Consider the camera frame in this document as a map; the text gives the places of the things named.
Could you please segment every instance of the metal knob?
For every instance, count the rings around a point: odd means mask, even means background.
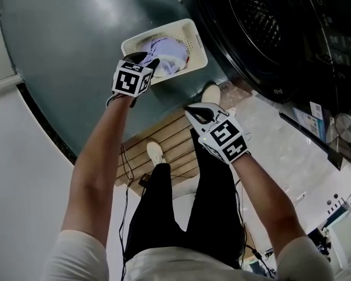
[[[335,128],[338,135],[351,145],[351,111],[335,116]]]

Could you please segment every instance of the white sneaker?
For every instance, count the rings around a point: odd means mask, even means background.
[[[147,153],[152,160],[153,166],[157,166],[159,163],[166,163],[161,146],[154,140],[147,144]]]
[[[203,92],[202,102],[211,102],[219,105],[221,100],[221,91],[216,84],[211,84]]]

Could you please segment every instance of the wooden platform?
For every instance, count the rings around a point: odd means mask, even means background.
[[[134,182],[130,188],[136,194],[141,195],[143,191],[143,187],[139,185],[140,178],[146,173],[150,174],[154,169],[153,163],[147,154],[147,143],[150,140],[158,142],[163,149],[164,158],[171,167],[172,185],[176,185],[199,173],[190,129],[191,125],[184,115],[184,110],[179,109],[149,130],[142,132],[139,136],[130,139],[124,144],[134,174]],[[121,183],[127,184],[126,173],[129,173],[129,166],[126,161],[125,166],[123,165],[121,155],[118,165],[117,179]]]

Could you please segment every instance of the gray floor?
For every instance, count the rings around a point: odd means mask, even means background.
[[[79,153],[104,111],[121,43],[189,14],[178,0],[0,0],[9,54],[56,132]],[[130,112],[124,139],[192,100],[207,81],[226,80],[208,53],[207,67],[154,85]]]

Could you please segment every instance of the sleeve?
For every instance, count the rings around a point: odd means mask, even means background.
[[[332,281],[334,275],[326,258],[308,237],[300,237],[283,248],[277,258],[277,279],[291,281]]]
[[[61,231],[40,280],[108,281],[104,246],[96,238],[81,231]]]

